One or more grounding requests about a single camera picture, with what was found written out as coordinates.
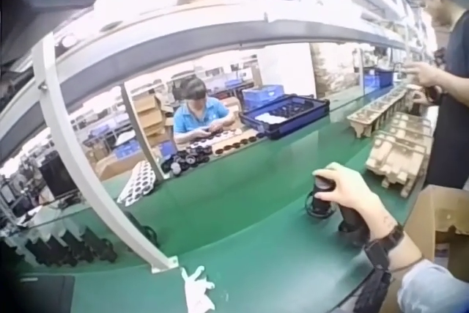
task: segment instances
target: white glove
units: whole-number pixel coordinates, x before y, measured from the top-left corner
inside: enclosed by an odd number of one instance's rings
[[[185,269],[182,269],[182,278],[184,279],[185,302],[188,306],[188,313],[206,313],[209,310],[215,310],[213,302],[205,295],[207,290],[215,288],[215,284],[207,281],[207,278],[198,277],[205,270],[203,266],[197,268],[194,274],[188,276]]]

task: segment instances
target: blue shirt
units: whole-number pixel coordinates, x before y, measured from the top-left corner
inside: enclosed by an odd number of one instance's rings
[[[207,127],[213,120],[222,119],[228,114],[228,108],[213,97],[207,98],[204,115],[201,119],[191,113],[187,104],[183,104],[174,114],[174,133],[186,133],[197,128]]]
[[[397,299],[403,313],[469,313],[469,284],[424,260],[404,276]]]

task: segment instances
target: black t-shirt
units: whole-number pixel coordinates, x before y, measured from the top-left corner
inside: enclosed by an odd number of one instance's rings
[[[469,79],[469,11],[457,21],[446,47],[446,71]],[[469,177],[469,107],[444,95],[426,182],[462,188]]]

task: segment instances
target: green workbench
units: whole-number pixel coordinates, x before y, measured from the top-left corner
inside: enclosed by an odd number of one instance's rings
[[[162,251],[177,254],[188,272],[206,267],[216,285],[209,296],[217,311],[326,312],[356,290],[371,268],[337,237],[338,213],[323,222],[305,214],[311,172],[332,161],[363,171],[401,222],[416,197],[414,192],[403,199],[399,189],[381,188],[381,179],[364,171],[370,140],[356,139],[344,118],[368,99],[279,141],[263,141],[170,180],[126,209],[157,231]],[[71,218],[116,240],[91,210]],[[179,269],[152,275],[127,252],[116,264],[76,270],[81,273],[73,313],[186,312]]]

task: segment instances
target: watch strap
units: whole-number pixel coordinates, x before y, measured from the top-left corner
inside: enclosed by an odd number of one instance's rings
[[[380,238],[377,242],[381,245],[386,254],[389,254],[390,251],[401,243],[403,238],[404,228],[401,224],[397,223],[388,236]]]

